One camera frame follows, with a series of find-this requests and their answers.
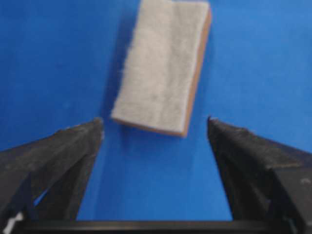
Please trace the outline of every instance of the felt eraser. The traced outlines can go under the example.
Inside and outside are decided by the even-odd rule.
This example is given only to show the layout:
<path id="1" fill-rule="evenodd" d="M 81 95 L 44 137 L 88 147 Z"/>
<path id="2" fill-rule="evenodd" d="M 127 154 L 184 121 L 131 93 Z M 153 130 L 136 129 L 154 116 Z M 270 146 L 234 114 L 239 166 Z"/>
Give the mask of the felt eraser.
<path id="1" fill-rule="evenodd" d="M 142 0 L 112 118 L 186 136 L 210 24 L 207 2 Z"/>

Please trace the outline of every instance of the blue surface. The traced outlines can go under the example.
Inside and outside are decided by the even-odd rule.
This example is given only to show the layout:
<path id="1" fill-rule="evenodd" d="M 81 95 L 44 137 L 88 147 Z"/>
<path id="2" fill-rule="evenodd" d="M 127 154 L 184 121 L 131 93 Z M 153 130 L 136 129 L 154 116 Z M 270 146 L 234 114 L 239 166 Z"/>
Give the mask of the blue surface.
<path id="1" fill-rule="evenodd" d="M 0 1 L 0 150 L 102 116 L 79 219 L 231 219 L 206 119 L 312 152 L 312 2 L 211 2 L 190 131 L 179 139 L 109 119 L 138 0 Z"/>

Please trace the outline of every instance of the rectangular block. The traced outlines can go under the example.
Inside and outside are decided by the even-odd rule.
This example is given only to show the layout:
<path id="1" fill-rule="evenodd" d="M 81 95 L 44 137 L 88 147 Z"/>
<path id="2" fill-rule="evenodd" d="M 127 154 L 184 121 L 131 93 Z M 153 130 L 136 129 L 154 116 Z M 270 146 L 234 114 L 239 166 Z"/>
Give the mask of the rectangular block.
<path id="1" fill-rule="evenodd" d="M 186 136 L 210 24 L 207 2 L 142 0 L 112 118 Z"/>

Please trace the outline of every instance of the white felt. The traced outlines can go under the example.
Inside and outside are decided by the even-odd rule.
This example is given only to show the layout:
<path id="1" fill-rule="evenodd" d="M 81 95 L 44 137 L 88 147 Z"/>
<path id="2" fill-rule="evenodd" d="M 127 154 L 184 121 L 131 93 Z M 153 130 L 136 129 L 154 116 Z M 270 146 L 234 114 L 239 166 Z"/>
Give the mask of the white felt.
<path id="1" fill-rule="evenodd" d="M 112 118 L 182 133 L 209 4 L 142 0 Z"/>

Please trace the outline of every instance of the felt pad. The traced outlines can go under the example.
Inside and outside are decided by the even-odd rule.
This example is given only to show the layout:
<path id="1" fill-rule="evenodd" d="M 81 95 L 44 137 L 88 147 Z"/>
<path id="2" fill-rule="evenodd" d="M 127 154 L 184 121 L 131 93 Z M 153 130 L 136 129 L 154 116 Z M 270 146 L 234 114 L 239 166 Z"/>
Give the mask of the felt pad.
<path id="1" fill-rule="evenodd" d="M 185 136 L 210 22 L 206 2 L 143 0 L 113 119 Z"/>

